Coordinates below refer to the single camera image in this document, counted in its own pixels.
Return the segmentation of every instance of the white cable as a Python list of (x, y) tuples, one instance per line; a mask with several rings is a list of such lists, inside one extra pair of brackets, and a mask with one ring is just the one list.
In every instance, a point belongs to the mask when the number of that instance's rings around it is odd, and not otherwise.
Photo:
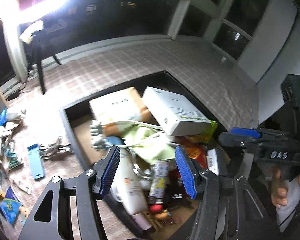
[(146, 142), (148, 139), (151, 139), (151, 138), (155, 138), (155, 137), (158, 137), (160, 134), (164, 133), (164, 131), (159, 131), (159, 132), (156, 132), (152, 135), (150, 135), (149, 137), (137, 142), (137, 143), (134, 143), (134, 144), (130, 144), (130, 145), (115, 145), (115, 144), (105, 144), (106, 146), (118, 146), (119, 148), (128, 148), (128, 147), (132, 147), (132, 146), (136, 146), (136, 145), (139, 145), (141, 143), (144, 143)]
[(102, 123), (101, 125), (120, 124), (120, 123), (125, 123), (125, 122), (130, 122), (130, 123), (134, 123), (134, 124), (143, 125), (145, 127), (153, 128), (153, 129), (156, 129), (156, 130), (163, 130), (163, 128), (161, 126), (159, 126), (159, 125), (154, 125), (154, 124), (149, 124), (149, 123), (139, 122), (139, 121), (134, 121), (134, 120), (124, 120), (124, 121)]

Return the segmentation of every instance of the barcode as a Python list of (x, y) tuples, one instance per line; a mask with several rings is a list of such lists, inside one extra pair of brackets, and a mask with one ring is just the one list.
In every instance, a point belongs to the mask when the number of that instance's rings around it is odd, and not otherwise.
[(207, 161), (208, 161), (208, 169), (213, 167), (213, 158), (211, 157), (207, 157)]

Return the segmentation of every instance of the checkered floor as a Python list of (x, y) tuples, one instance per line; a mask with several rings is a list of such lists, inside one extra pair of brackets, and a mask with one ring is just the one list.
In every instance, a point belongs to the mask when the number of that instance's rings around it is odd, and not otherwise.
[[(59, 117), (59, 109), (79, 98), (113, 85), (167, 70), (183, 83), (227, 128), (250, 127), (254, 92), (248, 90), (231, 71), (222, 64), (215, 50), (195, 43), (162, 41), (133, 45), (120, 49), (71, 60), (67, 64), (44, 71), (47, 93), (40, 92), (38, 79), (28, 82), (18, 98), (10, 101), (11, 111), (26, 109), (24, 126), (15, 136), (15, 151), (26, 159), (26, 147), (34, 143), (51, 143), (59, 135), (67, 143), (66, 133)], [(69, 178), (79, 175), (82, 168), (73, 155), (44, 163), (46, 178), (33, 182), (33, 193), (18, 191), (20, 198), (31, 209), (40, 193), (54, 175)], [(31, 180), (27, 162), (15, 175)], [(100, 214), (108, 239), (127, 239), (132, 234), (100, 202)], [(22, 226), (7, 229), (10, 240), (18, 238)], [(74, 224), (75, 239), (80, 239)]]

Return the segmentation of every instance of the hand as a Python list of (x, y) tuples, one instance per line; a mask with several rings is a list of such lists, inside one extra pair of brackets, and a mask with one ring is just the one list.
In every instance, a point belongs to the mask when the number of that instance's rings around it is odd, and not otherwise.
[(271, 202), (277, 208), (288, 204), (288, 187), (284, 181), (282, 181), (281, 175), (280, 168), (275, 166), (273, 168), (273, 179), (271, 184)]

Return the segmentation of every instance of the screw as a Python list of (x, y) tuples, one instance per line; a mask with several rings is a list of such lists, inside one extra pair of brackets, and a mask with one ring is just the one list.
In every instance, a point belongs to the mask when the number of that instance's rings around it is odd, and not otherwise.
[(90, 170), (86, 170), (86, 175), (87, 176), (91, 176), (94, 173), (94, 170), (90, 169)]
[(242, 181), (244, 181), (245, 180), (245, 177), (244, 176), (240, 176), (239, 178), (237, 178), (237, 181), (240, 181), (240, 182), (242, 182)]
[(51, 180), (53, 183), (57, 183), (60, 181), (60, 177), (59, 176), (54, 176)]
[(201, 173), (202, 173), (203, 175), (208, 175), (208, 174), (210, 173), (210, 170), (201, 171)]

